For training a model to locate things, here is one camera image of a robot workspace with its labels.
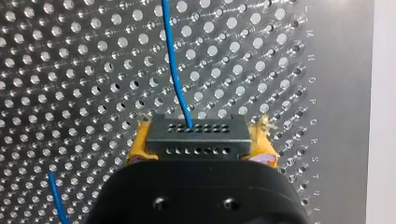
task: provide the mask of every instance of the blue cable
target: blue cable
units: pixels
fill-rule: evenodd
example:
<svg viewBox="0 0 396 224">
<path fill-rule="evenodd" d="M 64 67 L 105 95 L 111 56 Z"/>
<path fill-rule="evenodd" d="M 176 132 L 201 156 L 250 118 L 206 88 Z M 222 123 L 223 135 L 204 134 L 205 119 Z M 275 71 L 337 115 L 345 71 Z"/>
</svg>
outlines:
<svg viewBox="0 0 396 224">
<path fill-rule="evenodd" d="M 59 194 L 58 187 L 56 187 L 56 175 L 53 172 L 49 172 L 49 188 L 53 196 L 55 208 L 58 211 L 59 219 L 62 224 L 69 224 L 66 212 L 64 211 L 64 206 L 62 205 L 61 195 Z"/>
<path fill-rule="evenodd" d="M 187 108 L 186 101 L 184 100 L 183 92 L 180 87 L 180 80 L 178 79 L 178 74 L 177 74 L 177 59 L 176 59 L 174 39 L 172 34 L 171 11 L 168 0 L 163 0 L 163 23 L 165 26 L 166 45 L 168 47 L 169 64 L 171 68 L 171 76 L 174 83 L 176 96 L 181 106 L 181 110 L 183 111 L 184 119 L 186 120 L 187 127 L 192 128 L 193 124 L 192 124 L 190 111 Z"/>
</svg>

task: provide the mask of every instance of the perforated metal board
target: perforated metal board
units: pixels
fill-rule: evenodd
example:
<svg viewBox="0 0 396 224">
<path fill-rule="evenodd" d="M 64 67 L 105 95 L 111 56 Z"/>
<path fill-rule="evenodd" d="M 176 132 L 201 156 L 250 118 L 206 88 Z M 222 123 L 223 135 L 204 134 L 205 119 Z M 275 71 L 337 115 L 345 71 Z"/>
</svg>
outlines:
<svg viewBox="0 0 396 224">
<path fill-rule="evenodd" d="M 136 121 L 155 113 L 180 118 L 160 4 L 0 3 L 1 223 L 58 222 L 49 169 L 69 219 L 83 223 L 123 165 Z M 271 141 L 279 172 L 312 222 L 362 223 L 373 2 L 186 0 L 171 7 L 192 116 L 239 113 L 254 122 L 267 113 L 278 126 Z"/>
</svg>

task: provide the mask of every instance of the pegboard hole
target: pegboard hole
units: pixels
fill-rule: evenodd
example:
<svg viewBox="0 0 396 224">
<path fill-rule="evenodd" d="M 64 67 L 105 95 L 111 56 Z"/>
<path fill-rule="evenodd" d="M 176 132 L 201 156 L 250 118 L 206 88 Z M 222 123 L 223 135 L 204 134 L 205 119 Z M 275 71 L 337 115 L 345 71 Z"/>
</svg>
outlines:
<svg viewBox="0 0 396 224">
<path fill-rule="evenodd" d="M 125 104 L 122 104 L 122 103 L 118 103 L 117 104 L 117 110 L 118 111 L 124 111 L 125 110 Z"/>
<path fill-rule="evenodd" d="M 120 48 L 124 49 L 128 46 L 128 40 L 125 37 L 120 37 L 118 44 L 119 44 Z"/>
<path fill-rule="evenodd" d="M 120 16 L 120 14 L 113 14 L 111 16 L 111 21 L 114 25 L 120 25 L 122 23 L 122 17 Z"/>
<path fill-rule="evenodd" d="M 118 92 L 120 90 L 120 85 L 117 84 L 117 83 L 113 83 L 113 84 L 110 85 L 110 89 L 113 92 Z"/>
<path fill-rule="evenodd" d="M 102 90 L 99 87 L 97 87 L 97 86 L 93 86 L 91 88 L 91 92 L 92 92 L 93 95 L 99 95 L 101 93 L 101 91 Z"/>
<path fill-rule="evenodd" d="M 102 26 L 102 22 L 97 18 L 92 18 L 91 27 L 93 29 L 99 29 Z"/>
<path fill-rule="evenodd" d="M 143 102 L 143 101 L 135 101 L 134 102 L 134 106 L 137 108 L 137 109 L 141 109 L 141 108 L 143 108 L 144 106 L 145 106 L 145 103 Z"/>
</svg>

